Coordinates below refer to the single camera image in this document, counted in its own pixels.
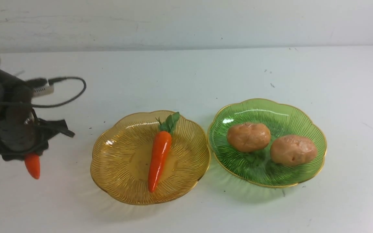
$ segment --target green glass plate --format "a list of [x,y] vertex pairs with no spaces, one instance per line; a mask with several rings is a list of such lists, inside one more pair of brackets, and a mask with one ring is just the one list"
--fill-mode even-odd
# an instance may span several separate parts
[[[238,152],[227,142],[227,131],[235,124],[263,123],[271,132],[271,142],[263,150]],[[275,164],[270,146],[280,136],[296,134],[310,138],[317,147],[317,157],[294,168]],[[263,187],[284,188],[315,177],[324,165],[327,142],[322,131],[300,109],[268,99],[249,99],[222,108],[208,129],[211,149],[217,161],[233,175]]]

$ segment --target white wall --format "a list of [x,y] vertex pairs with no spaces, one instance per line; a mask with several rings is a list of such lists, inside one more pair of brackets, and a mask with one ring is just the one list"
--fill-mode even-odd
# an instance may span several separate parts
[[373,0],[0,0],[0,52],[373,44]]

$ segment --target potato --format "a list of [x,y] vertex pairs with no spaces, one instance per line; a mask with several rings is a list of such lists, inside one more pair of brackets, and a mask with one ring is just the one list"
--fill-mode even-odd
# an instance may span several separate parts
[[271,144],[271,160],[287,167],[309,163],[317,156],[315,144],[307,137],[286,135]]
[[228,129],[228,143],[240,152],[264,149],[271,140],[270,130],[264,124],[244,123]]

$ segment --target toy carrot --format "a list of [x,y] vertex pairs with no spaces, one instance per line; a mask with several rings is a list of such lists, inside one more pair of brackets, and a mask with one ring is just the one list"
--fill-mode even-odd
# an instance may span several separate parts
[[171,149],[172,135],[175,130],[176,122],[179,120],[179,112],[169,115],[165,122],[159,122],[159,133],[156,134],[152,146],[151,165],[149,167],[148,189],[154,192],[162,175],[166,158]]
[[35,153],[28,154],[24,157],[24,163],[28,173],[38,180],[40,178],[40,156]]

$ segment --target gold plate rim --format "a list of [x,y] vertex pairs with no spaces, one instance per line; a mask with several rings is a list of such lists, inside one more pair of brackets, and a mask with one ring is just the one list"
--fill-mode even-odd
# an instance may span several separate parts
[[205,139],[206,139],[206,146],[207,146],[207,150],[208,150],[208,156],[209,156],[209,159],[208,159],[208,163],[206,165],[206,170],[203,172],[202,176],[200,178],[198,178],[197,181],[195,181],[195,184],[185,193],[183,193],[182,195],[179,195],[178,197],[172,199],[172,200],[169,200],[169,201],[164,201],[164,202],[153,202],[153,203],[146,203],[146,204],[134,204],[134,203],[130,203],[130,202],[124,202],[122,200],[119,200],[117,198],[115,198],[114,196],[110,195],[110,193],[108,191],[106,191],[105,189],[103,189],[97,182],[96,180],[93,178],[93,174],[92,174],[92,166],[93,166],[93,157],[94,157],[94,149],[95,149],[95,145],[96,143],[98,142],[98,140],[104,135],[106,134],[108,131],[112,130],[113,128],[116,127],[116,125],[121,122],[123,119],[127,118],[127,117],[130,117],[132,115],[137,115],[137,114],[153,114],[153,113],[156,113],[156,112],[170,112],[170,113],[175,113],[174,111],[171,111],[171,110],[157,110],[157,111],[152,111],[152,112],[135,112],[135,113],[132,113],[132,114],[129,114],[127,116],[124,116],[123,118],[121,118],[119,121],[117,121],[111,128],[109,128],[108,130],[106,130],[105,132],[103,132],[95,141],[95,144],[93,145],[93,149],[92,149],[92,161],[90,162],[90,176],[92,177],[92,180],[93,182],[96,184],[96,186],[99,187],[99,189],[101,189],[103,192],[107,193],[110,197],[112,197],[113,199],[117,200],[118,202],[122,202],[124,204],[128,204],[128,205],[155,205],[155,204],[162,204],[162,203],[167,203],[167,202],[171,202],[171,201],[174,201],[176,199],[179,199],[181,197],[183,197],[184,195],[186,195],[187,193],[189,193],[197,184],[198,182],[202,179],[202,177],[207,173],[209,167],[210,167],[210,163],[211,163],[211,147],[209,145],[209,141],[208,141],[208,137],[206,136],[206,133],[205,133],[205,130],[204,128],[199,125],[198,123],[196,123],[195,121],[192,121],[190,119],[187,119],[185,118],[183,115],[180,115],[182,118],[184,118],[186,121],[189,121],[195,125],[197,125],[199,127],[199,129],[201,130],[202,134],[204,134],[205,136]]
[[[267,100],[267,101],[270,101],[270,102],[272,102],[272,103],[274,103],[274,104],[276,104],[276,105],[284,105],[284,106],[289,106],[289,107],[292,107],[292,108],[294,108],[294,109],[297,109],[297,110],[299,110],[300,112],[302,112],[303,114],[305,114],[305,116],[309,119],[309,121],[312,123],[312,125],[315,126],[315,127],[320,131],[320,133],[323,135],[323,138],[324,138],[324,144],[325,144],[326,150],[325,150],[325,152],[324,152],[324,155],[323,155],[323,161],[322,161],[322,164],[320,165],[319,170],[318,170],[318,171],[317,171],[317,172],[316,172],[316,173],[315,173],[311,178],[306,179],[306,180],[304,180],[304,181],[297,182],[297,183],[288,184],[288,185],[281,185],[281,186],[265,185],[265,184],[260,184],[260,183],[257,183],[257,182],[254,182],[254,181],[250,181],[250,180],[247,180],[247,179],[245,179],[245,178],[242,178],[242,177],[238,176],[237,174],[233,173],[233,172],[230,171],[228,168],[226,168],[226,167],[221,163],[221,161],[219,161],[219,159],[218,159],[218,157],[217,157],[215,151],[213,150],[211,144],[209,143],[209,137],[210,137],[210,129],[211,129],[211,127],[212,127],[213,124],[215,123],[215,120],[216,120],[216,118],[218,117],[218,115],[220,114],[220,112],[222,112],[225,108],[227,108],[227,107],[229,107],[229,106],[232,106],[232,105],[239,105],[239,104],[245,103],[245,102],[247,102],[247,101],[252,101],[252,100]],[[287,187],[296,186],[296,185],[298,185],[298,184],[301,184],[301,183],[304,183],[304,182],[306,182],[306,181],[308,181],[308,180],[313,179],[313,178],[316,177],[316,176],[321,172],[321,170],[323,169],[323,167],[324,167],[324,161],[325,161],[326,154],[327,154],[327,140],[326,140],[326,136],[325,136],[325,134],[323,133],[323,131],[322,131],[322,130],[317,126],[317,125],[315,125],[315,123],[312,121],[312,119],[311,119],[311,118],[310,118],[310,117],[309,117],[309,116],[308,116],[304,111],[302,111],[301,109],[299,109],[299,108],[297,108],[297,107],[295,107],[295,106],[293,106],[293,105],[281,104],[281,103],[278,103],[278,102],[276,102],[276,101],[273,101],[273,100],[270,100],[270,99],[264,99],[264,98],[253,98],[253,99],[247,99],[247,100],[244,100],[244,101],[241,101],[241,102],[238,102],[238,103],[233,103],[233,104],[226,105],[226,106],[224,106],[223,108],[221,108],[221,109],[216,113],[216,115],[215,115],[213,121],[211,122],[210,126],[208,127],[208,130],[207,130],[207,142],[208,142],[208,144],[209,144],[209,148],[210,148],[211,152],[214,154],[214,157],[215,157],[216,161],[219,163],[219,165],[221,165],[221,167],[223,167],[223,168],[224,168],[226,171],[228,171],[230,174],[232,174],[232,175],[234,175],[235,177],[238,177],[238,178],[240,178],[240,179],[242,179],[242,180],[245,180],[245,181],[247,181],[247,182],[249,182],[249,183],[255,184],[255,185],[257,185],[257,186],[265,187],[265,188],[274,188],[274,189],[282,189],[282,188],[287,188]]]

